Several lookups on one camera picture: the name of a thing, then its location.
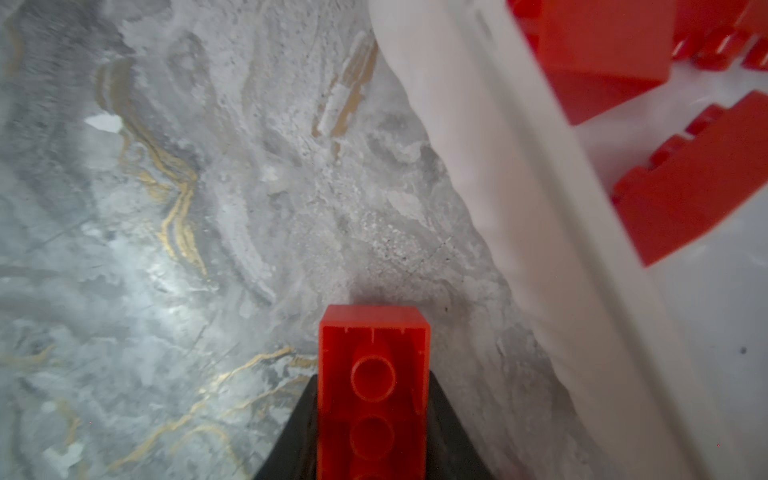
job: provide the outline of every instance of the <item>white plastic bin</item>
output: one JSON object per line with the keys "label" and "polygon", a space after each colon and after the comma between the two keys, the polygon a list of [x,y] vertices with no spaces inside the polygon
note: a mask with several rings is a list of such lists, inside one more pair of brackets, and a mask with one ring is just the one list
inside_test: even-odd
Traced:
{"label": "white plastic bin", "polygon": [[[574,129],[503,0],[369,4],[383,55],[598,444],[631,478],[768,478],[754,448],[768,432],[743,430],[743,409],[760,413],[762,426],[765,414],[740,400],[766,395],[764,381],[747,388],[750,376],[766,376],[765,342],[750,346],[748,368],[723,366],[719,353],[694,344],[706,334],[730,352],[737,339],[721,335],[717,315],[697,323],[699,310],[686,306],[695,302],[676,288],[686,276],[721,278],[722,251],[708,266],[686,263],[681,251],[682,260],[645,269],[607,195],[709,103],[765,91],[765,74],[676,67],[667,84]],[[759,201],[740,209],[752,215],[746,221],[766,211]],[[764,225],[752,233],[768,238]],[[712,234],[705,241],[732,240]],[[757,248],[750,241],[741,246]],[[764,266],[750,268],[766,286]],[[702,294],[720,291],[720,280],[702,282]],[[711,311],[716,301],[691,308]],[[764,321],[744,319],[740,331],[766,338]],[[743,390],[724,395],[728,388]]]}

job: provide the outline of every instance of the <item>gray marble surface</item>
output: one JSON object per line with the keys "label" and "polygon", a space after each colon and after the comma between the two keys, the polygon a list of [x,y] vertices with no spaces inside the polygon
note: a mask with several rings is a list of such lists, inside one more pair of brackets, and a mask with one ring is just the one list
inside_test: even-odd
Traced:
{"label": "gray marble surface", "polygon": [[500,479],[620,478],[355,0],[0,5],[0,477],[248,478],[331,303],[416,305]]}

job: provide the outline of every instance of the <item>floor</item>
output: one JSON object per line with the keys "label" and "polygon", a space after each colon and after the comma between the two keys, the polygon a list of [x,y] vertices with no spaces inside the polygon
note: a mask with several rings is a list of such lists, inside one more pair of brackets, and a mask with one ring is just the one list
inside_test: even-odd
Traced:
{"label": "floor", "polygon": [[249,478],[331,303],[415,305],[500,479],[621,478],[363,0],[0,5],[0,476]]}

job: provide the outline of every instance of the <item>lego brick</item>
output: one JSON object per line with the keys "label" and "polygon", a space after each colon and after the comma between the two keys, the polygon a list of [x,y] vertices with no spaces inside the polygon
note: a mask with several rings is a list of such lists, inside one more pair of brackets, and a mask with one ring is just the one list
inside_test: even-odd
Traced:
{"label": "lego brick", "polygon": [[319,328],[318,478],[424,478],[429,324],[414,307],[329,306]]}
{"label": "lego brick", "polygon": [[710,106],[617,183],[614,205],[645,265],[705,235],[768,183],[768,96]]}
{"label": "lego brick", "polygon": [[746,54],[741,64],[750,70],[768,71],[768,38],[761,38]]}
{"label": "lego brick", "polygon": [[[753,35],[762,40],[768,36],[768,2],[679,0],[674,31],[674,60],[691,59],[703,70],[727,70]],[[760,52],[760,46],[750,50],[744,66],[761,70],[756,68]]]}
{"label": "lego brick", "polygon": [[667,0],[508,0],[572,124],[664,83],[675,7]]}

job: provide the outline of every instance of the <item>gold vein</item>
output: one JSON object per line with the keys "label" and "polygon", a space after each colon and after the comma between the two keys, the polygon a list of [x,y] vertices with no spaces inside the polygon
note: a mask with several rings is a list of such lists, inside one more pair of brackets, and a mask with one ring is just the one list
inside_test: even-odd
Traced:
{"label": "gold vein", "polygon": [[120,155],[118,156],[118,165],[127,174],[131,173],[131,166],[128,164],[125,155],[128,153],[128,148],[131,146],[131,137],[125,130],[120,131],[120,136],[123,137],[123,147],[120,149]]}
{"label": "gold vein", "polygon": [[195,427],[194,429],[191,429],[189,432],[185,433],[183,437],[181,437],[181,440],[176,442],[176,444],[170,448],[170,453],[175,454],[182,443],[186,442],[192,437],[192,435],[195,435],[197,433],[213,433],[214,435],[219,437],[219,439],[221,439],[221,442],[224,444],[224,448],[227,450],[227,454],[234,460],[235,468],[237,470],[240,470],[245,476],[248,475],[247,472],[245,471],[245,467],[243,466],[243,463],[240,461],[239,458],[237,458],[237,455],[235,455],[235,451],[232,449],[232,442],[230,441],[229,435],[224,433],[223,430],[219,429],[215,425],[200,425],[198,427]]}
{"label": "gold vein", "polygon": [[318,138],[320,136],[320,121],[323,119],[323,114],[326,113],[326,104],[330,98],[333,87],[336,86],[336,82],[339,81],[339,77],[335,76],[331,78],[331,84],[328,86],[328,94],[326,95],[326,101],[321,101],[317,105],[317,112],[315,113],[315,120],[312,122],[312,136]]}
{"label": "gold vein", "polygon": [[[174,205],[161,222],[160,231],[157,232],[157,238],[171,258],[177,260],[178,250],[187,262],[192,263],[204,276],[207,276],[208,272],[205,267],[205,262],[197,249],[194,229],[187,219],[194,197],[195,187],[197,186],[197,172],[195,172],[187,162],[181,160],[179,157],[169,154],[165,149],[160,147],[152,133],[139,121],[134,106],[128,97],[130,91],[129,81],[131,67],[133,66],[133,63],[134,61],[128,58],[117,62],[113,67],[109,97],[115,114],[123,119],[125,128],[146,147],[154,167],[167,177],[179,190],[179,195],[176,197]],[[160,184],[156,180],[154,184],[151,184],[153,186],[151,189],[149,188],[150,184],[146,181],[142,181],[142,183],[147,187],[147,191],[153,199],[166,196],[164,195],[166,186],[160,187],[160,190],[158,190],[157,187],[163,184]],[[175,242],[175,248],[171,243],[170,229],[172,227],[174,229],[173,240]]]}
{"label": "gold vein", "polygon": [[35,366],[35,365],[41,365],[45,362],[45,360],[48,359],[48,355],[51,354],[53,349],[56,348],[56,345],[52,343],[51,345],[45,347],[42,352],[38,353],[37,355],[32,356],[4,356],[2,359],[0,359],[0,365],[18,365],[18,366]]}
{"label": "gold vein", "polygon": [[102,65],[98,68],[96,71],[96,103],[99,107],[101,107],[101,110],[108,110],[107,109],[107,99],[104,98],[104,77],[107,73],[107,65]]}
{"label": "gold vein", "polygon": [[287,382],[285,382],[281,386],[278,386],[278,387],[276,387],[274,389],[268,390],[268,391],[266,391],[264,393],[260,393],[259,395],[253,397],[250,400],[246,400],[245,402],[242,402],[242,403],[239,403],[239,404],[235,405],[233,408],[226,410],[223,415],[224,416],[233,415],[237,410],[245,410],[247,408],[250,408],[251,405],[253,405],[254,403],[258,402],[259,400],[265,399],[266,397],[274,395],[274,394],[276,394],[278,392],[290,393],[288,390],[286,390],[287,386],[292,385],[294,383],[307,382],[309,379],[310,378],[308,376],[299,375],[299,376],[297,376],[294,379],[288,380]]}
{"label": "gold vein", "polygon": [[115,461],[112,465],[109,466],[109,469],[116,470],[126,463],[138,462],[152,449],[152,445],[154,445],[154,443],[161,437],[161,435],[168,432],[175,432],[182,426],[186,425],[187,422],[192,419],[192,416],[195,414],[195,412],[197,412],[199,409],[202,409],[204,406],[205,401],[195,403],[192,405],[192,408],[190,408],[190,411],[186,415],[178,419],[176,422],[166,423],[159,429],[155,430],[154,433],[150,435],[146,440],[144,440],[141,445],[136,447],[133,452]]}
{"label": "gold vein", "polygon": [[24,58],[25,46],[24,38],[21,31],[15,24],[15,18],[18,16],[18,10],[5,20],[5,30],[8,32],[8,36],[11,39],[11,46],[13,48],[13,56],[11,61],[5,66],[5,76],[12,77],[18,73],[22,67],[22,59]]}
{"label": "gold vein", "polygon": [[347,71],[344,72],[345,77],[349,79],[349,81],[345,83],[351,86],[352,91],[349,93],[346,104],[344,104],[344,108],[342,108],[341,113],[339,114],[339,119],[336,121],[336,125],[334,125],[331,130],[331,137],[338,138],[343,137],[346,134],[346,131],[349,128],[347,121],[349,120],[349,117],[357,111],[357,108],[360,106],[360,101],[363,99],[362,87],[373,78],[373,69],[376,66],[379,44],[374,41],[373,46],[368,51],[368,55],[364,57],[364,53],[365,49],[361,48],[358,51],[358,55],[353,58],[354,62],[351,62],[353,67],[347,68]]}
{"label": "gold vein", "polygon": [[226,382],[228,379],[232,378],[233,376],[242,372],[245,369],[249,369],[250,367],[256,365],[258,362],[261,362],[262,360],[275,359],[279,356],[283,356],[291,352],[293,352],[293,347],[287,346],[283,349],[277,350],[274,353],[259,353],[258,355],[254,356],[251,360],[237,367],[231,372],[222,373],[221,375],[216,377],[216,379],[211,383],[211,387],[214,389],[220,387],[221,384]]}
{"label": "gold vein", "polygon": [[291,359],[290,362],[288,362],[288,366],[295,366],[302,369],[309,369],[314,366],[317,366],[318,359],[310,359],[305,356],[295,356]]}
{"label": "gold vein", "polygon": [[77,416],[77,414],[74,413],[74,411],[69,407],[69,404],[67,404],[67,401],[64,399],[56,400],[56,409],[58,409],[58,412],[61,413],[61,415],[67,420],[67,423],[69,424],[67,438],[64,440],[64,446],[68,447],[78,439],[78,427],[82,424],[83,421],[80,419],[80,417]]}
{"label": "gold vein", "polygon": [[78,480],[88,480],[88,462],[85,460],[78,463]]}
{"label": "gold vein", "polygon": [[147,193],[150,198],[159,204],[164,204],[168,200],[171,187],[166,184],[162,184],[152,177],[152,174],[142,169],[138,174],[139,181],[147,189]]}

